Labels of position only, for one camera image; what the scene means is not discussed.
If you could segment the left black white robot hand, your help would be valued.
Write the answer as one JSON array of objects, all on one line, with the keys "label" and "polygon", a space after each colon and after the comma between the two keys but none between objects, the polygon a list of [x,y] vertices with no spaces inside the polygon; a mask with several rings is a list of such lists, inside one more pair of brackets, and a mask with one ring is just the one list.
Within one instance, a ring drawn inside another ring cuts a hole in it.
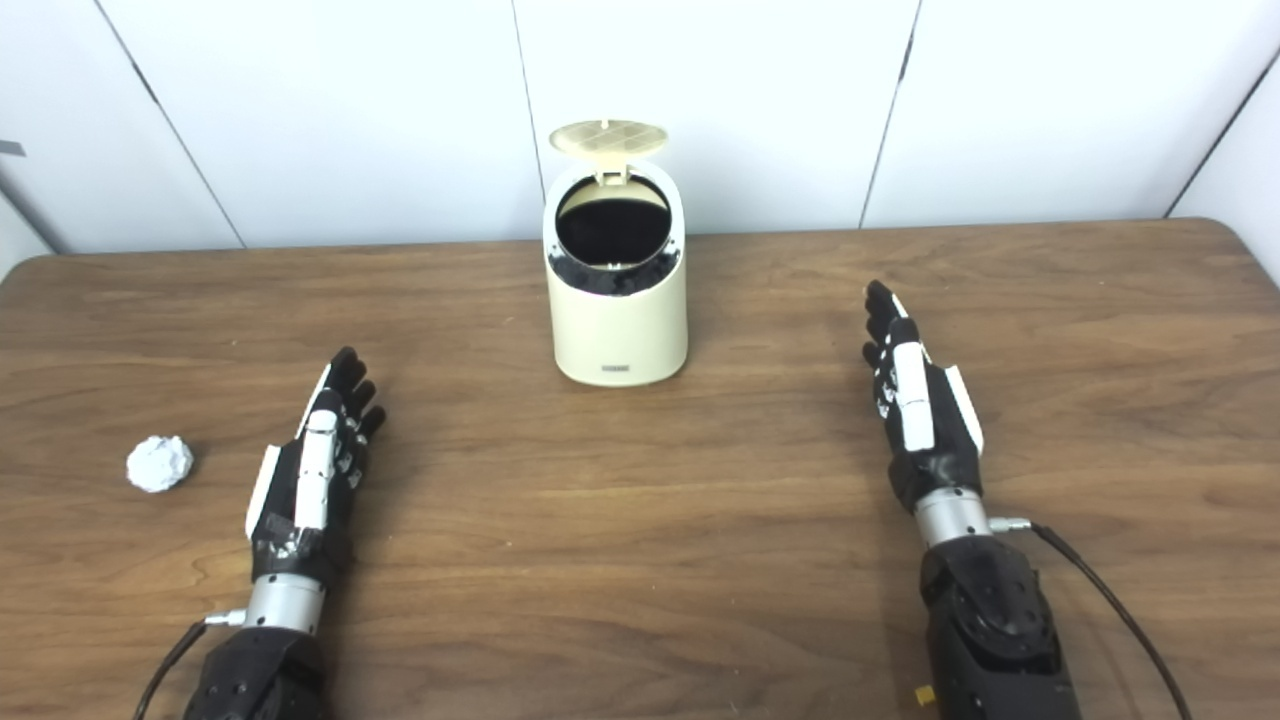
[{"label": "left black white robot hand", "polygon": [[349,346],[325,365],[294,438],[264,456],[246,515],[251,577],[298,575],[334,585],[355,559],[351,518],[387,420]]}]

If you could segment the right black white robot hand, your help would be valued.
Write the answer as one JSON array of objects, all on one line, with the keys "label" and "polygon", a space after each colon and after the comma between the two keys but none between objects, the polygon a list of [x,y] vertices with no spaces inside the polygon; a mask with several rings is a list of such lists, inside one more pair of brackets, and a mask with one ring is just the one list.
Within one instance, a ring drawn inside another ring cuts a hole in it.
[{"label": "right black white robot hand", "polygon": [[861,355],[890,445],[895,497],[911,511],[937,491],[982,496],[984,436],[959,368],[933,363],[915,319],[882,282],[867,284],[864,309]]}]

